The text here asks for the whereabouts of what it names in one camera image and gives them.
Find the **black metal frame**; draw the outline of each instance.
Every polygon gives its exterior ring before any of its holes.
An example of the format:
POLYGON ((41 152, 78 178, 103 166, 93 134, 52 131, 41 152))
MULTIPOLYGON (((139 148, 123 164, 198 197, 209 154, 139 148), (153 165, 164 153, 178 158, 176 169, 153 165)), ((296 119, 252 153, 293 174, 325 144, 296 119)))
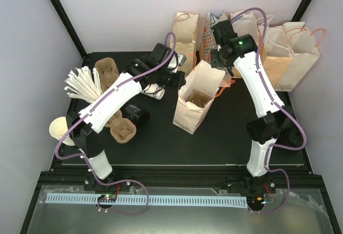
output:
MULTIPOLYGON (((50 0, 63 25, 68 31, 72 41, 77 47, 84 63, 87 62, 87 52, 83 47, 80 39, 73 28, 68 15, 63 9, 59 0, 50 0)), ((297 8, 292 21, 300 21, 307 7, 312 0, 302 0, 297 8)), ((320 189, 327 213, 330 218, 334 233, 341 233, 336 216, 334 214, 330 198, 327 194, 323 179, 319 175, 312 174, 312 168, 308 155, 304 151, 306 161, 305 166, 285 167, 289 174, 291 188, 308 188, 320 189)), ((228 178, 242 177, 245 172, 238 166, 218 166, 218 167, 133 167, 133 166, 116 166, 114 167, 115 179, 132 179, 143 182, 146 186, 154 187, 207 187, 220 188, 228 178)), ((27 215, 20 233, 26 233, 34 213, 34 209, 43 185, 76 185, 83 186, 89 173, 86 166, 63 166, 61 161, 54 157, 50 171, 42 172, 33 197, 31 199, 27 215)), ((286 180, 283 174, 274 174, 272 176, 276 187, 286 188, 286 180)))

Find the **gray surface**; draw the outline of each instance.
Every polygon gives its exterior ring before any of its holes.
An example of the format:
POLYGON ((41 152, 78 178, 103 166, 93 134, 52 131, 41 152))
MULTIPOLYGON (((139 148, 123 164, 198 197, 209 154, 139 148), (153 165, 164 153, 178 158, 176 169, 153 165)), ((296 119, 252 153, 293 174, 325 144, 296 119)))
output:
POLYGON ((275 16, 273 24, 291 19, 300 1, 61 0, 61 3, 90 53, 152 50, 172 29, 177 11, 200 13, 204 17, 209 10, 218 16, 223 10, 229 13, 260 7, 275 16))
MULTIPOLYGON (((307 152, 314 172, 323 176, 340 228, 343 229, 343 18, 342 0, 313 0, 303 21, 325 28, 321 58, 291 94, 308 135, 307 152)), ((319 40, 322 32, 315 33, 319 40)))
MULTIPOLYGON (((211 189, 174 188, 150 188, 150 193, 214 194, 211 189)), ((267 204, 265 210, 279 206, 284 194, 278 193, 278 202, 267 204)), ((268 215, 251 214, 246 209, 236 208, 149 207, 142 215, 129 217, 100 213, 92 205, 43 204, 41 202, 44 197, 43 193, 32 218, 29 234, 332 233, 320 192, 314 189, 294 190, 283 210, 268 215)), ((134 212, 140 207, 117 206, 116 209, 134 212)))
POLYGON ((0 226, 13 234, 53 157, 48 127, 66 112, 63 81, 81 58, 49 0, 0 3, 0 226))

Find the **black cylinder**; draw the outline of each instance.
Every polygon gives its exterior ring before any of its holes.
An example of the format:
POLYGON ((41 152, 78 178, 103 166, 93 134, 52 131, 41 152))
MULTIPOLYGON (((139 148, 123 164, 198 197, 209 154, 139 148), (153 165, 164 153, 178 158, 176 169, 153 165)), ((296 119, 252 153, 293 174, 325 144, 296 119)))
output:
POLYGON ((126 104, 122 108, 123 117, 132 121, 136 127, 143 127, 150 119, 150 113, 144 109, 138 108, 134 104, 126 104))

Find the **white cup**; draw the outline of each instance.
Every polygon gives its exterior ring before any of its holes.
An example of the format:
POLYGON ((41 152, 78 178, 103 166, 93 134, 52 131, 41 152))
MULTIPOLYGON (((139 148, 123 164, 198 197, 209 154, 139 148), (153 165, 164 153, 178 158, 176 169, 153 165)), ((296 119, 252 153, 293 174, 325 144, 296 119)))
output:
MULTIPOLYGON (((50 135, 57 140, 60 140, 67 131, 68 126, 66 125, 65 117, 59 117, 53 120, 49 127, 50 135)), ((63 143, 71 147, 75 145, 69 135, 63 140, 63 143)))
POLYGON ((163 95, 165 94, 165 91, 166 90, 161 88, 158 84, 152 84, 148 85, 141 93, 157 100, 161 100, 163 95))

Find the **stack of cups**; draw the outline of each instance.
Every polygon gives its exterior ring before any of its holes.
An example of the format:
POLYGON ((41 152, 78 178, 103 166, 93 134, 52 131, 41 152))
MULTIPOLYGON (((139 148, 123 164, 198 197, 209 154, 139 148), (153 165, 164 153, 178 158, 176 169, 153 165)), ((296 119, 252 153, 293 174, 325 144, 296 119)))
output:
MULTIPOLYGON (((60 140, 62 136, 68 131, 68 126, 66 124, 66 118, 65 117, 59 117, 55 119, 49 127, 49 132, 52 137, 54 137, 57 140, 60 140)), ((74 146, 73 140, 70 138, 70 136, 67 136, 63 143, 69 146, 74 146)))

